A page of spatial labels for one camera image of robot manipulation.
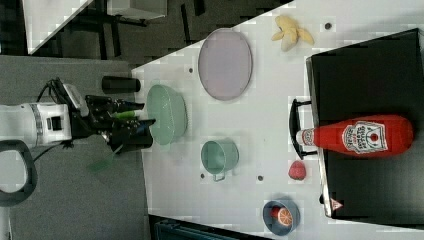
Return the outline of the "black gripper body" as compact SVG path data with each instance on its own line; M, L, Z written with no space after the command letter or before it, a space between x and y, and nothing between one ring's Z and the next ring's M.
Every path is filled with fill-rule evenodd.
M73 140L88 138L92 135L105 135L108 144L114 123L130 121L114 116L118 113L115 111L116 103L126 100L87 95L85 101L89 109L87 117L82 117L78 112L69 111Z

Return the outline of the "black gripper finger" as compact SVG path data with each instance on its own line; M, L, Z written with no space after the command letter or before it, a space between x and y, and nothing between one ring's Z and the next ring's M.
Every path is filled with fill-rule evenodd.
M154 119L115 122L108 145L118 154L150 148L153 144L150 126L154 123Z
M144 103L121 101L116 103L115 111L121 113L127 111L143 110L144 106Z

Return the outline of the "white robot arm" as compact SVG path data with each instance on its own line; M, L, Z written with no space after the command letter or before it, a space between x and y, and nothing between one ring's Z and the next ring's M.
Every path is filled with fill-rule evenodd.
M1 139L20 140L28 148L61 145L92 135L101 136L118 153L147 149L153 144L153 119L142 119L144 105L123 99L88 95L88 114L72 103L24 103L1 107Z

